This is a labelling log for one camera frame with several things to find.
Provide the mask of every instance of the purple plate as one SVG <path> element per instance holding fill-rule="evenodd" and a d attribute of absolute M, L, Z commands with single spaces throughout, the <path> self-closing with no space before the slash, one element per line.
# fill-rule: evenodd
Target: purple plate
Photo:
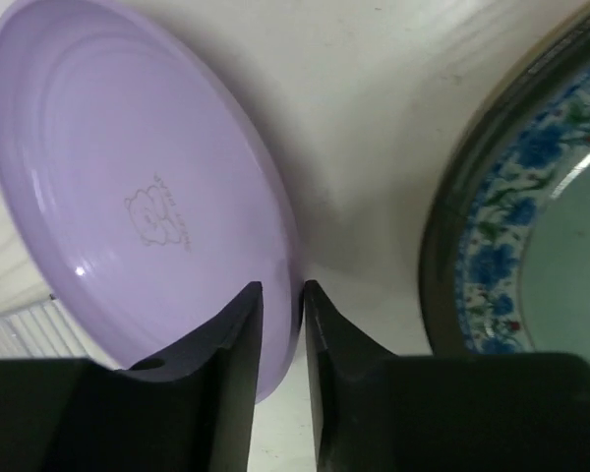
<path fill-rule="evenodd" d="M 102 0 L 0 21 L 0 184 L 57 296 L 123 366 L 265 288 L 258 399 L 300 327 L 296 231 L 239 105 L 180 42 Z"/>

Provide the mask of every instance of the bear logo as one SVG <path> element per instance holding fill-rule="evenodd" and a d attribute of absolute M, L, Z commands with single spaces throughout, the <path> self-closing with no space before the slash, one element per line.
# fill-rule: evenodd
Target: bear logo
<path fill-rule="evenodd" d="M 181 233 L 168 213 L 166 200 L 155 186 L 138 190 L 125 207 L 145 245 L 180 244 Z"/>

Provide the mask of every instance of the white surface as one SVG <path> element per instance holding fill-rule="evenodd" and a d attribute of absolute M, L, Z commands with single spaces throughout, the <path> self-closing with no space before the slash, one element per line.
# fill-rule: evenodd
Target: white surface
<path fill-rule="evenodd" d="M 0 0 L 0 13 L 10 2 Z M 416 267 L 453 144 L 583 0 L 127 0 L 225 81 L 282 171 L 309 276 L 397 353 L 428 353 Z M 306 357 L 258 409 L 249 468 L 314 470 Z"/>

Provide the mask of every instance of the embossed design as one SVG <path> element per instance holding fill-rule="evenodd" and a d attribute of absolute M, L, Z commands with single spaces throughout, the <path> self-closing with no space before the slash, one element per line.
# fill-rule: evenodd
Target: embossed design
<path fill-rule="evenodd" d="M 156 186 L 138 190 L 125 200 L 125 207 L 145 245 L 181 244 L 182 237 L 170 217 L 166 200 Z"/>
<path fill-rule="evenodd" d="M 457 314 L 470 350 L 532 350 L 517 291 L 523 249 L 551 192 L 589 152 L 590 69 L 502 153 L 472 204 L 455 265 Z"/>

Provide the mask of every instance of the blue floral plate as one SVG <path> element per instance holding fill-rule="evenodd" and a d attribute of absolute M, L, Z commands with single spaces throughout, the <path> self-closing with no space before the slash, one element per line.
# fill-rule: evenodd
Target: blue floral plate
<path fill-rule="evenodd" d="M 472 124 L 433 205 L 420 292 L 436 354 L 590 357 L 590 6 L 541 49 Z"/>

